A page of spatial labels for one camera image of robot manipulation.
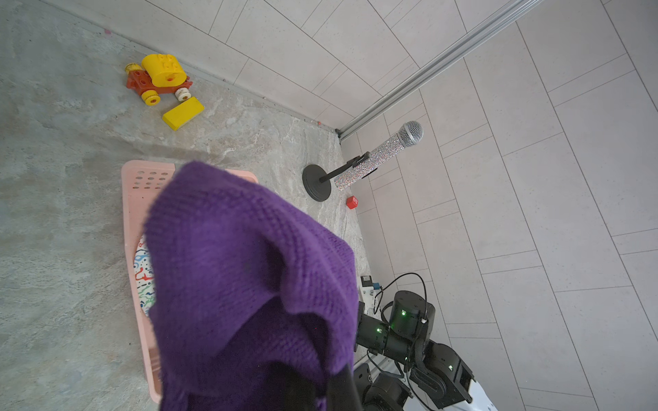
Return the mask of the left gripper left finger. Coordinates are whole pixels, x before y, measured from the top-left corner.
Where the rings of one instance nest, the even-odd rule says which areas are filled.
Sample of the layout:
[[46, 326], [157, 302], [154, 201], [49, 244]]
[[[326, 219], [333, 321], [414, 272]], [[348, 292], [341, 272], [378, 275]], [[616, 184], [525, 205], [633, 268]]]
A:
[[284, 411], [317, 411], [314, 382], [292, 368], [286, 368], [285, 376], [282, 409]]

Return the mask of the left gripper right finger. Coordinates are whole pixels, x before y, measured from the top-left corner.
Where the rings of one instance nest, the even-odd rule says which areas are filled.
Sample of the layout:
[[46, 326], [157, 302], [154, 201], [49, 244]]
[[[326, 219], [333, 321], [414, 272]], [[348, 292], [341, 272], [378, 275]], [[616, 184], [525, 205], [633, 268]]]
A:
[[327, 411], [362, 411], [363, 406], [353, 378], [351, 365], [346, 365], [327, 381]]

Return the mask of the purple microfibre cloth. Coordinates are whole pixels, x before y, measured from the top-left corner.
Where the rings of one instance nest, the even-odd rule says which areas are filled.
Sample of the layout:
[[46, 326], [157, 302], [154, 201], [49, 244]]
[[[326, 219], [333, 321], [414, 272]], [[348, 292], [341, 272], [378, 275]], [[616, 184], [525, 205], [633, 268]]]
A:
[[163, 410], [283, 410], [285, 370], [316, 387], [353, 363], [351, 247], [267, 188], [191, 162], [144, 225]]

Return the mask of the colourful squiggle pattern plate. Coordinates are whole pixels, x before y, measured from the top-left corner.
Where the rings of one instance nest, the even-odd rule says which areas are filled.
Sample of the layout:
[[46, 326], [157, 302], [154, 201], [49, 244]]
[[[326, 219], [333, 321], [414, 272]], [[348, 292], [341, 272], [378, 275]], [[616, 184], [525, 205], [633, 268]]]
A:
[[137, 243], [133, 262], [135, 289], [142, 312], [148, 317], [149, 311], [154, 306], [155, 283], [154, 269], [151, 256], [147, 246], [146, 236], [142, 235]]

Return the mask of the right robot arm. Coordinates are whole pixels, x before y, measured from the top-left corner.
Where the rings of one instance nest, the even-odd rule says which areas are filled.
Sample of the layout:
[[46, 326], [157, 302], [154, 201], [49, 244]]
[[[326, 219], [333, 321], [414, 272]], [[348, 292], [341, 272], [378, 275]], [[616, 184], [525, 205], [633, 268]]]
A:
[[422, 296], [399, 291], [388, 305], [388, 318], [366, 315], [359, 303], [356, 344], [368, 354], [394, 362], [398, 373], [380, 371], [372, 378], [367, 365], [354, 371], [365, 410], [402, 410], [423, 392], [438, 410], [495, 410], [471, 368], [452, 349], [430, 339], [435, 307]]

